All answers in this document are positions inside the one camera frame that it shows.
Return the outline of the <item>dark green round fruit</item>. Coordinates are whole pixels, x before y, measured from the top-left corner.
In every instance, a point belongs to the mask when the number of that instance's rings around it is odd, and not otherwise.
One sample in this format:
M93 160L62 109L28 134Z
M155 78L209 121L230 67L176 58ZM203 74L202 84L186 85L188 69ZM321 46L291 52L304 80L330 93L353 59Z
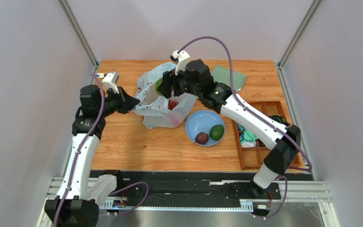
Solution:
M155 92L159 95L159 96L164 96L158 89L159 89L159 86L162 84L163 82L163 79L160 78L159 80L156 81L155 83Z

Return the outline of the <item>red apple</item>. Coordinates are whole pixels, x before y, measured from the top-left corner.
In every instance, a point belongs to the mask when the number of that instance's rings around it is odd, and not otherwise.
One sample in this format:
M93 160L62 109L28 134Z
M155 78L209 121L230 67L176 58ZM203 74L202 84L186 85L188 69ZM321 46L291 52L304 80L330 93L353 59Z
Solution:
M168 110L173 110L178 104L179 102L177 101L168 100Z

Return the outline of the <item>light blue cartoon plastic bag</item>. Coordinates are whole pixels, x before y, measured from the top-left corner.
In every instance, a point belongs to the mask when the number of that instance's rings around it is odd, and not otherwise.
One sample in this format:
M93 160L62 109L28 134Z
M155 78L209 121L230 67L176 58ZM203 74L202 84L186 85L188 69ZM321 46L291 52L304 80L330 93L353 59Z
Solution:
M156 81L162 78L164 72L173 70L175 67L174 63L166 62L145 72L137 79L136 98L140 100L140 103L135 107L134 112L143 116L142 124L148 129L180 126L196 102L197 98L190 94L172 96L167 99L155 92ZM168 100L177 101L179 104L173 110L168 110Z

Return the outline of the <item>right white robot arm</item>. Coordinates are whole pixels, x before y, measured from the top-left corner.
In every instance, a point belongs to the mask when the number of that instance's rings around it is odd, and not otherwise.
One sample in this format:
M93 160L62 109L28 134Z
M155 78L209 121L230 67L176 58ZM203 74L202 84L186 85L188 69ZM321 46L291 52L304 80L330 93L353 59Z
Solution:
M164 72L157 90L165 98L194 95L206 108L234 120L257 136L270 149L252 180L261 189L283 175L300 151L301 130L297 126L288 127L272 120L245 102L233 88L215 82L209 67L200 59L187 63L183 70Z

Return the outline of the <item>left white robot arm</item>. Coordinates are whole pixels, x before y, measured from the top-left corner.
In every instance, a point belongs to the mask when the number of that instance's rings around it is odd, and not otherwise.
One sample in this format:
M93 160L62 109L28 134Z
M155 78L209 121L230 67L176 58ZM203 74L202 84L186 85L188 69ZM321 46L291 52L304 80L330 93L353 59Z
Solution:
M105 128L105 118L115 112L129 113L140 100L122 87L108 94L97 85L80 90L81 106L72 124L71 155L62 184L55 199L45 203L44 211L55 227L94 227L99 208L109 194L118 189L121 172L102 173L88 187L93 157Z

